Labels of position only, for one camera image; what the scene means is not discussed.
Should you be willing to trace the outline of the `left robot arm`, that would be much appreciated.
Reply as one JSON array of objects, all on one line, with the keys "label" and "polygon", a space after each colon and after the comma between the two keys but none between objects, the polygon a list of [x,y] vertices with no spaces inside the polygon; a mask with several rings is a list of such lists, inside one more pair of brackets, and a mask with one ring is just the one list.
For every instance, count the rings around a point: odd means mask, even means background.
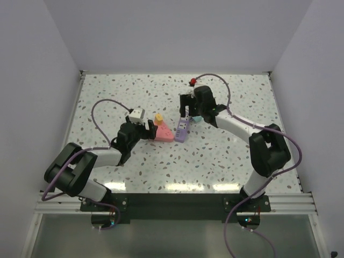
[{"label": "left robot arm", "polygon": [[148,127],[126,118],[109,147],[83,149],[68,143],[44,174],[48,187],[41,199],[46,201],[66,194],[90,199],[98,210],[107,210],[111,206],[111,190],[92,181],[90,174],[94,168],[124,165],[140,140],[155,139],[158,126],[149,119]]}]

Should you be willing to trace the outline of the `aluminium front rail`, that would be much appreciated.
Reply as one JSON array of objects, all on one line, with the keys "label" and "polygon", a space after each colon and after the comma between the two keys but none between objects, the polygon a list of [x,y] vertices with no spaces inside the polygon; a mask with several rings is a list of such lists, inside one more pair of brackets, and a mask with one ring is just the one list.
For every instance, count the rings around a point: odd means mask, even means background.
[{"label": "aluminium front rail", "polygon": [[[114,193],[114,206],[121,212],[135,208],[148,211],[213,211],[228,213],[240,197],[235,193]],[[41,214],[93,213],[105,214],[112,208],[81,201],[78,197],[60,196],[37,201],[34,211]],[[240,205],[238,213],[317,214],[310,193],[267,194]]]}]

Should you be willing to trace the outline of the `yellow plug adapter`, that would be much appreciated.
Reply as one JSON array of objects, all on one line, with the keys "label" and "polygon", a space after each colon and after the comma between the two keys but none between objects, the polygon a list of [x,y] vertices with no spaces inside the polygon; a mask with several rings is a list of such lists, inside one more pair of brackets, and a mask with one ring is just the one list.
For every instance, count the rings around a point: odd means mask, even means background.
[{"label": "yellow plug adapter", "polygon": [[163,123],[163,116],[160,113],[157,113],[154,117],[154,124],[162,125],[162,123]]}]

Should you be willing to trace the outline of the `purple power strip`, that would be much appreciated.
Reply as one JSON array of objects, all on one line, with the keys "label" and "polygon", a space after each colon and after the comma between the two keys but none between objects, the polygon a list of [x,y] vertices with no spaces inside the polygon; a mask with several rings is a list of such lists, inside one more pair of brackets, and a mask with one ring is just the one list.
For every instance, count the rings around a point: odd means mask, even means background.
[{"label": "purple power strip", "polygon": [[190,118],[189,116],[181,117],[178,122],[178,126],[175,132],[174,140],[176,142],[183,143],[188,134]]}]

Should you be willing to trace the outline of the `pink triangular power strip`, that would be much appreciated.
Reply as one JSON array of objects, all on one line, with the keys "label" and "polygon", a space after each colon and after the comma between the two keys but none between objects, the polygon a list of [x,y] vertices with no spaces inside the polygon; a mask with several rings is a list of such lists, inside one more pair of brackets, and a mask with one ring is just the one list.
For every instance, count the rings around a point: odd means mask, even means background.
[{"label": "pink triangular power strip", "polygon": [[158,129],[156,131],[156,137],[154,140],[162,141],[162,142],[174,141],[174,135],[165,122],[162,122],[160,125],[158,125]]}]

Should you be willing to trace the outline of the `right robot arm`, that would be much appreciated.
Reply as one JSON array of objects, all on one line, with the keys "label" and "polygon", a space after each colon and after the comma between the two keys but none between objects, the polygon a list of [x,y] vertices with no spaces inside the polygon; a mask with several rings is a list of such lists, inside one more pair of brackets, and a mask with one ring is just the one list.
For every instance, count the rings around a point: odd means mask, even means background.
[{"label": "right robot arm", "polygon": [[249,145],[253,172],[240,189],[239,204],[243,210],[252,211],[259,204],[258,198],[265,193],[265,184],[291,159],[279,126],[254,124],[246,118],[235,116],[226,105],[216,103],[210,87],[206,85],[180,95],[180,115],[184,117],[186,114],[201,116],[206,123],[234,134]]}]

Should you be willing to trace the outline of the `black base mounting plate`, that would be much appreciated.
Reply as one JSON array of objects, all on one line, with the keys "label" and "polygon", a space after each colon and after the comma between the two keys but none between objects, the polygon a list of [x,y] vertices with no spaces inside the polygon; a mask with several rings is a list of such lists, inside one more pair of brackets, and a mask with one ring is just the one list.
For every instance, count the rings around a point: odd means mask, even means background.
[{"label": "black base mounting plate", "polygon": [[91,213],[93,225],[132,220],[217,220],[224,222],[243,198],[238,193],[113,193],[107,205],[89,200],[80,211]]}]

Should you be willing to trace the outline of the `teal plug adapter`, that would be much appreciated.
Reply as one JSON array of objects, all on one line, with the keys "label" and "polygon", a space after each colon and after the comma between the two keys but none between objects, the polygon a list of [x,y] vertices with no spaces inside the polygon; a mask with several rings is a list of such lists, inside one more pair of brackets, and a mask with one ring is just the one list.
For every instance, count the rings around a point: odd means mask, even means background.
[{"label": "teal plug adapter", "polygon": [[195,117],[192,117],[192,120],[196,123],[199,123],[200,121],[202,121],[202,116],[195,116]]}]

